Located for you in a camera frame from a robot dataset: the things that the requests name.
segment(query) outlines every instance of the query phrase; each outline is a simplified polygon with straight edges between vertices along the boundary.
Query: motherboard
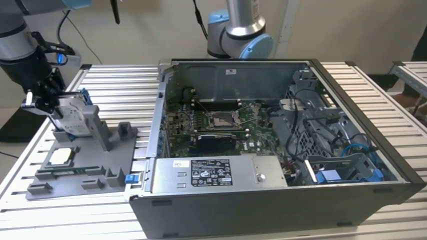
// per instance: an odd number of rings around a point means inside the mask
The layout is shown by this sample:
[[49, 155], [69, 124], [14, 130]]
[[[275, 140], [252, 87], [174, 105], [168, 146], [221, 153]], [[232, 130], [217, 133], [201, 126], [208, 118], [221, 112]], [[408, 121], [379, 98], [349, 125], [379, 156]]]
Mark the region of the motherboard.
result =
[[258, 101], [180, 104], [166, 114], [170, 157], [258, 156], [283, 157], [268, 118]]

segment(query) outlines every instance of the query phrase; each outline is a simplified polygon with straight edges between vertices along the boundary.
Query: gray plastic part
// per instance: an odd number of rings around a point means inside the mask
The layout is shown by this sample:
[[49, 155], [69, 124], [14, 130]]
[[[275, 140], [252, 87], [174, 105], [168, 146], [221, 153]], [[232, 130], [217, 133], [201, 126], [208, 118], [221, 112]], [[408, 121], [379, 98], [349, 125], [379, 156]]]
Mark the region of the gray plastic part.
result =
[[86, 179], [81, 181], [81, 187], [84, 190], [101, 189], [104, 187], [104, 183], [101, 183], [98, 178]]
[[82, 116], [86, 120], [90, 135], [97, 139], [104, 152], [108, 152], [112, 149], [112, 143], [108, 140], [109, 130], [105, 121], [100, 120], [98, 112], [100, 108], [96, 105], [86, 105], [82, 108]]
[[106, 183], [112, 188], [121, 187], [125, 185], [125, 175], [121, 168], [117, 169], [117, 173], [113, 174], [112, 169], [106, 170], [105, 174]]
[[[54, 141], [38, 170], [38, 172], [52, 172], [54, 179], [38, 180], [36, 178], [33, 180], [33, 185], [48, 183], [50, 189], [44, 192], [28, 191], [25, 195], [28, 200], [124, 191], [124, 178], [130, 173], [137, 129], [132, 127], [126, 134], [125, 131], [121, 131], [121, 136], [117, 127], [110, 127], [109, 130], [108, 141], [112, 145], [109, 151], [104, 151], [100, 142], [93, 137], [77, 137], [72, 142], [61, 144]], [[73, 155], [72, 164], [61, 168], [45, 168], [52, 152], [57, 148], [78, 149]], [[112, 173], [106, 176], [105, 170], [108, 169]], [[102, 188], [84, 189], [81, 183], [90, 179], [98, 179], [104, 184]]]
[[61, 144], [58, 144], [58, 146], [52, 147], [50, 150], [48, 151], [46, 156], [45, 156], [45, 158], [50, 160], [52, 154], [57, 149], [70, 149], [70, 155], [69, 155], [68, 161], [64, 162], [64, 164], [56, 164], [56, 165], [50, 165], [49, 161], [44, 161], [40, 169], [52, 170], [52, 169], [73, 166], [73, 159], [74, 159], [76, 153], [78, 152], [78, 147], [77, 146], [70, 147], [69, 144], [68, 144], [68, 146], [65, 146], [64, 143], [61, 143]]
[[72, 142], [66, 132], [64, 132], [64, 131], [54, 131], [53, 137], [58, 143], [70, 143]]
[[85, 170], [85, 174], [88, 176], [104, 175], [105, 174], [105, 168], [104, 168], [104, 166], [100, 166], [97, 168], [88, 169], [88, 170]]
[[48, 194], [50, 193], [52, 186], [46, 182], [33, 183], [26, 188], [32, 195]]
[[52, 174], [52, 172], [36, 172], [33, 175], [40, 181], [53, 180], [56, 176]]
[[117, 132], [121, 140], [134, 137], [132, 132], [132, 126], [128, 121], [118, 123]]

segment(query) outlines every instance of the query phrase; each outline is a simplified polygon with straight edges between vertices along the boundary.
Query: white wall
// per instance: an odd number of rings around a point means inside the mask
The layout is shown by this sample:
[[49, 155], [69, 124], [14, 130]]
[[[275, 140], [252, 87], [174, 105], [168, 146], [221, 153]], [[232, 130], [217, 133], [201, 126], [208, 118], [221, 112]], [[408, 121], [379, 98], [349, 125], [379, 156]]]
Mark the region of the white wall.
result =
[[[206, 41], [196, 22], [190, 0], [118, 1], [121, 24], [116, 25], [108, 0], [92, 0], [90, 7], [73, 11], [69, 18], [104, 64], [156, 64], [161, 58], [204, 58]], [[225, 0], [197, 0], [204, 25], [209, 12], [225, 8]], [[287, 0], [261, 0], [260, 14], [266, 20], [266, 32], [277, 38]], [[40, 31], [46, 41], [56, 41], [61, 13], [29, 16], [26, 23]], [[65, 21], [62, 41], [76, 48], [81, 63], [97, 64], [72, 25]], [[77, 70], [61, 68], [69, 83]], [[17, 106], [24, 94], [0, 72], [0, 108]]]
[[411, 59], [425, 25], [427, 0], [300, 0], [285, 57], [384, 73]]

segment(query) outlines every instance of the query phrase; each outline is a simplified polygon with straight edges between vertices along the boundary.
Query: robotic arm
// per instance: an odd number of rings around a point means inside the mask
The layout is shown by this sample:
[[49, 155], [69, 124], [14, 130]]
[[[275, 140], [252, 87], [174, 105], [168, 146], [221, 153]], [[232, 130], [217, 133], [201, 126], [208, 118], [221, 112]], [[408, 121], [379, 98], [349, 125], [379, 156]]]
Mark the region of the robotic arm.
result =
[[[120, 23], [117, 0], [109, 0], [114, 22]], [[52, 119], [62, 118], [58, 97], [65, 85], [57, 63], [48, 62], [46, 53], [73, 55], [73, 49], [46, 42], [30, 32], [24, 16], [76, 10], [92, 0], [0, 0], [0, 67], [22, 87], [26, 100], [21, 107]], [[258, 14], [258, 0], [226, 0], [226, 10], [208, 17], [206, 52], [214, 58], [266, 58], [272, 37], [265, 34], [265, 19]]]
[[24, 16], [74, 10], [89, 5], [90, 0], [0, 1], [0, 66], [26, 94], [22, 107], [54, 119], [61, 118], [57, 95], [65, 85], [60, 71], [53, 68], [57, 64], [48, 62], [45, 53], [73, 55], [74, 51], [66, 45], [45, 42], [38, 32], [30, 32]]

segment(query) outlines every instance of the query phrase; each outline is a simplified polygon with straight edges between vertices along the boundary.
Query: green circuit board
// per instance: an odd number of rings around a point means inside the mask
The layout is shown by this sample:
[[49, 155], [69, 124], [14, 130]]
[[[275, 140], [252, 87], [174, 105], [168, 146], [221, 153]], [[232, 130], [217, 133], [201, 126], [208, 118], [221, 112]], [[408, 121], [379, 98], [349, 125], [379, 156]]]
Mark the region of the green circuit board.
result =
[[[168, 144], [170, 157], [209, 157], [256, 154], [283, 156], [284, 149], [268, 122], [265, 109], [252, 101], [241, 102], [234, 111], [194, 111], [180, 107], [168, 114]], [[198, 136], [234, 135], [234, 148], [221, 153], [196, 151]]]

